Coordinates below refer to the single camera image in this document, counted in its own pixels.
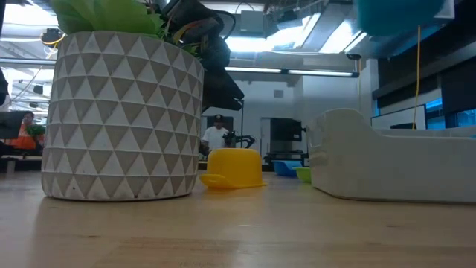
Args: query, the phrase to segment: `blue bowl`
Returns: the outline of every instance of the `blue bowl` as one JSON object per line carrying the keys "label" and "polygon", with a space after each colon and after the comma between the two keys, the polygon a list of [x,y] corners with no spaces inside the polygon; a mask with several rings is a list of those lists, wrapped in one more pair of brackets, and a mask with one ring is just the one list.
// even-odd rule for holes
{"label": "blue bowl", "polygon": [[302,167],[301,161],[284,161],[284,160],[273,160],[274,172],[278,176],[287,176],[287,177],[296,177],[296,170],[293,170],[294,167]]}

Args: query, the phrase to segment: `green bowl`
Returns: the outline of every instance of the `green bowl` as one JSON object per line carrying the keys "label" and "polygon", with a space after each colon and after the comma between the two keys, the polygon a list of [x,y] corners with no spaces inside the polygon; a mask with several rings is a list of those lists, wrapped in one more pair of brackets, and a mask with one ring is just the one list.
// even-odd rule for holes
{"label": "green bowl", "polygon": [[301,182],[311,183],[311,169],[308,167],[293,167],[296,170],[297,177]]}

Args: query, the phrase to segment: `cap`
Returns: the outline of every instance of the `cap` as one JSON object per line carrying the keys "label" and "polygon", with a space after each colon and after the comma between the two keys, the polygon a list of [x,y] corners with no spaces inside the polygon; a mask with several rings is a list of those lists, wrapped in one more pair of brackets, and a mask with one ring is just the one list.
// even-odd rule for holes
{"label": "cap", "polygon": [[215,115],[213,117],[213,122],[215,123],[223,123],[223,115]]}

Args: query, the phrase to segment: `wooden table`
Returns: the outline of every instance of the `wooden table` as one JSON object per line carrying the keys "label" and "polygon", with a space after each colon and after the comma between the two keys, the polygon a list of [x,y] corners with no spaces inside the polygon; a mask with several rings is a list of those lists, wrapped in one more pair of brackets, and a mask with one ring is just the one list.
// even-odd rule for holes
{"label": "wooden table", "polygon": [[476,208],[334,199],[296,179],[152,202],[45,198],[0,177],[1,268],[476,267]]}

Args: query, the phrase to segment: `yellow container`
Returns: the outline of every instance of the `yellow container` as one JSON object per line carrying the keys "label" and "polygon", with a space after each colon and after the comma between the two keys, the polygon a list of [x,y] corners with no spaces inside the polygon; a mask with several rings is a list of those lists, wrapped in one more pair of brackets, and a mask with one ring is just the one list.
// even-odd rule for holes
{"label": "yellow container", "polygon": [[207,173],[200,176],[209,188],[250,188],[266,185],[261,156],[256,150],[224,148],[208,156]]}

